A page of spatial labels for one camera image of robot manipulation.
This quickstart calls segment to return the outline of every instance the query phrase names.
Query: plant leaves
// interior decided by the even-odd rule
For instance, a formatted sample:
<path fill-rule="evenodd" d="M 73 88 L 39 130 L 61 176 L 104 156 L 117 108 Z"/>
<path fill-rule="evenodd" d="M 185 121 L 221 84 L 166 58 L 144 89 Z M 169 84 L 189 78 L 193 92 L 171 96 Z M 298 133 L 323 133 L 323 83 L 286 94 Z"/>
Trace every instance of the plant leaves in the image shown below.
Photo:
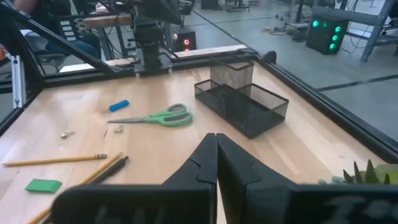
<path fill-rule="evenodd" d="M 380 184 L 371 160 L 368 160 L 368 165 L 366 166 L 365 184 Z"/>
<path fill-rule="evenodd" d="M 356 162 L 354 162 L 354 172 L 355 172 L 355 182 L 356 182 L 356 184 L 363 184 L 361 173 L 360 173 L 360 171 L 358 169 L 358 165 L 356 165 Z"/>
<path fill-rule="evenodd" d="M 386 185 L 390 184 L 390 175 L 386 174 L 386 177 L 384 178 L 383 184 L 386 184 Z"/>
<path fill-rule="evenodd" d="M 347 173 L 347 171 L 343 170 L 343 175 L 347 184 L 354 184 L 354 179 Z"/>

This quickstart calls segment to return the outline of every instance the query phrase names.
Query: gray concrete floor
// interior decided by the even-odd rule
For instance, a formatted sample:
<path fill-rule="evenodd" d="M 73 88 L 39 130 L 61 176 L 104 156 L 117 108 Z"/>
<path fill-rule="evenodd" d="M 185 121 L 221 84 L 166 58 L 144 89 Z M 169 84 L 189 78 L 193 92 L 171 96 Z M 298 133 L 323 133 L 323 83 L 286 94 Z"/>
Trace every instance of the gray concrete floor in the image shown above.
<path fill-rule="evenodd" d="M 383 3 L 383 0 L 375 1 L 373 7 L 370 7 L 371 2 L 360 1 L 356 11 L 378 14 Z M 239 44 L 238 41 L 203 19 L 201 17 L 203 16 L 260 53 L 275 50 L 278 54 L 279 65 L 314 88 L 387 77 L 398 73 L 398 58 L 393 56 L 395 48 L 391 46 L 376 47 L 368 62 L 361 63 L 359 59 L 363 51 L 362 47 L 366 45 L 365 40 L 360 40 L 358 48 L 355 49 L 352 42 L 357 44 L 358 39 L 350 39 L 346 36 L 342 49 L 353 53 L 349 54 L 340 50 L 336 55 L 324 56 L 307 48 L 304 42 L 293 42 L 287 35 L 270 35 L 262 31 L 265 27 L 282 27 L 284 22 L 276 19 L 275 15 L 283 15 L 288 8 L 288 5 L 277 0 L 261 0 L 260 5 L 253 6 L 250 11 L 212 11 L 201 10 L 200 1 L 198 1 L 194 8 L 195 12 L 186 17 L 185 24 L 196 30 L 199 49 Z M 350 30 L 366 34 L 372 30 L 372 27 L 352 23 Z M 129 27 L 123 27 L 122 32 L 125 40 L 131 38 Z M 109 39 L 120 51 L 115 29 L 111 30 Z M 82 61 L 69 57 L 64 65 L 76 63 L 82 63 Z M 395 96 L 397 93 L 395 84 L 398 85 L 398 80 L 324 91 L 323 94 L 398 141 L 396 131 L 398 103 Z"/>

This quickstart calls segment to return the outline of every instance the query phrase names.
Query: metal frame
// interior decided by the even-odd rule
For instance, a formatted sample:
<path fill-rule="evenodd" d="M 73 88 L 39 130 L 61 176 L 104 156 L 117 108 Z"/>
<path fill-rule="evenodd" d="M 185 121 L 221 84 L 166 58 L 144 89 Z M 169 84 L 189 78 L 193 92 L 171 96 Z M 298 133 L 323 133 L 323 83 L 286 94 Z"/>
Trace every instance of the metal frame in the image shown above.
<path fill-rule="evenodd" d="M 342 8 L 330 9 L 330 8 L 319 7 L 319 6 L 313 6 L 312 13 L 313 13 L 313 15 L 334 16 L 334 17 L 338 17 L 341 19 L 347 19 L 351 22 L 357 22 L 360 24 L 374 26 L 369 38 L 364 37 L 364 36 L 358 36 L 356 34 L 350 34 L 349 32 L 347 33 L 348 35 L 352 35 L 354 37 L 361 38 L 361 39 L 366 39 L 368 41 L 364 48 L 364 51 L 362 53 L 361 60 L 360 60 L 361 62 L 367 62 L 368 58 L 369 58 L 370 54 L 372 53 L 373 48 L 375 46 L 398 43 L 397 37 L 388 37 L 388 36 L 381 35 L 384 24 L 386 23 L 388 14 L 389 14 L 390 10 L 392 9 L 394 1 L 398 1 L 398 0 L 386 0 L 383 4 L 383 7 L 382 7 L 379 15 L 369 15 L 369 14 L 360 13 L 360 12 L 345 11 Z"/>
<path fill-rule="evenodd" d="M 57 38 L 53 33 L 49 33 L 49 31 L 45 29 L 37 29 L 43 32 L 43 36 L 52 37 L 52 40 L 58 44 L 63 44 L 66 47 L 70 47 L 68 43 L 65 43 L 63 39 Z M 92 62 L 91 58 L 87 57 L 84 53 L 80 52 L 77 49 L 72 49 L 77 56 L 83 56 L 83 58 L 87 59 L 87 62 Z M 325 114 L 328 118 L 330 118 L 333 122 L 335 122 L 338 126 L 343 128 L 347 133 L 356 138 L 359 142 L 364 144 L 368 149 L 377 154 L 380 158 L 384 159 L 386 162 L 398 163 L 398 143 L 393 139 L 387 137 L 385 134 L 370 126 L 368 123 L 360 120 L 357 116 L 351 114 L 346 111 L 341 106 L 337 105 L 312 87 L 308 86 L 306 83 L 295 77 L 293 74 L 284 70 L 282 67 L 278 66 L 275 63 L 275 53 L 266 54 L 270 56 L 263 56 L 256 52 L 253 49 L 247 50 L 237 50 L 234 52 L 229 52 L 229 54 L 238 55 L 242 58 L 253 60 L 257 62 L 260 66 L 264 67 L 266 70 L 270 71 L 276 78 L 285 83 L 289 88 L 298 93 L 303 99 L 308 101 L 311 105 L 316 107 L 320 112 Z M 235 57 L 230 56 L 229 54 L 219 53 L 212 54 L 212 58 L 217 58 L 223 61 L 234 62 Z M 32 58 L 33 55 L 29 54 L 26 51 L 21 50 L 19 54 L 23 59 Z M 24 60 L 25 64 L 30 64 L 31 60 Z M 198 67 L 207 67 L 212 64 L 212 60 L 209 58 L 209 55 L 199 55 L 192 56 L 187 58 L 181 58 L 180 60 L 176 60 L 172 62 L 173 70 L 186 70 L 190 68 L 198 68 Z M 132 72 L 132 68 L 119 68 L 119 71 L 113 71 L 112 75 L 104 75 L 104 71 L 108 71 L 108 69 L 103 70 L 103 66 L 98 66 L 97 62 L 92 65 L 96 65 L 97 69 L 92 70 L 84 70 L 79 72 L 70 72 L 66 73 L 62 76 L 49 76 L 40 83 L 40 90 L 44 88 L 50 88 L 55 86 L 65 86 L 65 85 L 74 85 L 81 84 L 86 82 L 97 82 L 102 80 L 112 80 L 116 78 L 124 78 L 124 77 L 133 77 L 134 73 Z M 31 71 L 29 75 L 40 75 L 39 71 L 29 70 Z M 141 75 L 151 75 L 153 74 L 149 72 L 142 72 Z M 36 91 L 34 94 L 31 94 L 27 98 L 27 102 L 23 108 L 19 108 L 15 110 L 13 113 L 9 115 L 9 117 L 0 123 L 0 134 L 5 132 L 7 128 L 17 119 L 19 115 L 22 114 L 24 108 L 29 105 L 30 102 L 34 100 L 34 98 L 40 93 L 40 91 Z"/>

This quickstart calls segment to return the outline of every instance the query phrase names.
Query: person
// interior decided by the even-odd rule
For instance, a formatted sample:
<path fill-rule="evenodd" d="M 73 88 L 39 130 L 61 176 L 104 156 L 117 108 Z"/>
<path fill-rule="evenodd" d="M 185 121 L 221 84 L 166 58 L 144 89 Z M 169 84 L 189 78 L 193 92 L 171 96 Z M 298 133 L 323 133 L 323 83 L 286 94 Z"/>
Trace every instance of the person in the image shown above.
<path fill-rule="evenodd" d="M 59 35 L 57 21 L 46 11 L 43 0 L 14 0 L 14 7 L 30 15 L 34 21 Z M 57 12 L 61 12 L 59 16 L 64 16 L 70 14 L 70 9 L 66 6 L 63 7 L 62 4 L 57 4 Z M 100 40 L 95 34 L 83 34 L 83 37 L 80 37 L 79 40 L 70 41 L 70 43 L 92 57 L 101 59 Z M 45 49 L 51 53 L 69 54 L 65 49 L 52 42 L 48 42 Z"/>

